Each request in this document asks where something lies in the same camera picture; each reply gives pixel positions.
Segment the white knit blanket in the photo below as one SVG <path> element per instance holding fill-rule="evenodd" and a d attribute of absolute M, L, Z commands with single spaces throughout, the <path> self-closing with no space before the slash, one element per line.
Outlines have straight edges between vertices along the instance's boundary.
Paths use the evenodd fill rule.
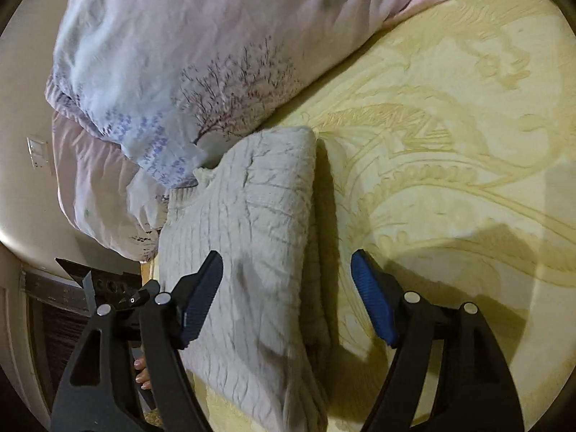
<path fill-rule="evenodd" d="M 315 136 L 278 128 L 236 144 L 199 184 L 172 191 L 159 279 L 172 290 L 208 252 L 224 278 L 186 369 L 270 431 L 326 428 L 316 379 L 329 346 L 313 225 Z"/>

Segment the bed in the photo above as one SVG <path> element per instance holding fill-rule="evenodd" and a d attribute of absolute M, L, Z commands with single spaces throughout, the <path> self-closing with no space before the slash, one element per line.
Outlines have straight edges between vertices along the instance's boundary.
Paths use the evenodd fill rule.
<path fill-rule="evenodd" d="M 318 137 L 330 432 L 361 429 L 392 359 L 350 279 L 358 248 L 434 303 L 475 301 L 527 430 L 548 410 L 576 365 L 574 112 L 576 38 L 552 1 L 451 0 L 376 35 L 269 120 Z M 214 430 L 261 430 L 195 391 Z"/>

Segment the finger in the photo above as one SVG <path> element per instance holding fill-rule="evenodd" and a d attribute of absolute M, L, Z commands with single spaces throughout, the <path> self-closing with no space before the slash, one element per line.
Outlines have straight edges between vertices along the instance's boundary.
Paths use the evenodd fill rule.
<path fill-rule="evenodd" d="M 144 369 L 136 376 L 136 383 L 146 383 L 149 379 L 148 369 Z"/>
<path fill-rule="evenodd" d="M 140 356 L 134 361 L 134 368 L 136 370 L 142 370 L 144 367 L 146 367 L 146 358 L 144 356 Z"/>

